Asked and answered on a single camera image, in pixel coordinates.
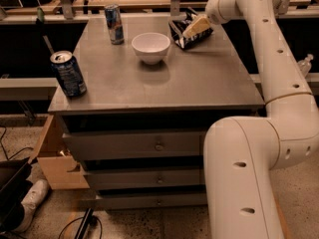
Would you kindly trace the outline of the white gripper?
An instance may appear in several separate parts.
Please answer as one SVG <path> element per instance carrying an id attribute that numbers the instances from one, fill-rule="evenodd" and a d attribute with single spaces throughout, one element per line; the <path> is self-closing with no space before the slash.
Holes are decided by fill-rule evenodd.
<path id="1" fill-rule="evenodd" d="M 192 38 L 209 30 L 210 22 L 220 25 L 237 19 L 240 16 L 240 11 L 236 0 L 208 0 L 205 6 L 205 14 L 196 16 L 186 27 L 182 32 L 185 38 Z"/>

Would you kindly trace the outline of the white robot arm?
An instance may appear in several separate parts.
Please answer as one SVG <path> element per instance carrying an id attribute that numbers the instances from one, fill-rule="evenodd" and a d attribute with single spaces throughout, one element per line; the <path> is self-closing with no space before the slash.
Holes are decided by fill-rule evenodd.
<path id="1" fill-rule="evenodd" d="M 203 148 L 212 239 L 284 239 L 272 169 L 319 148 L 319 111 L 275 19 L 278 0 L 208 0 L 214 24 L 242 17 L 250 31 L 267 115 L 215 122 Z"/>

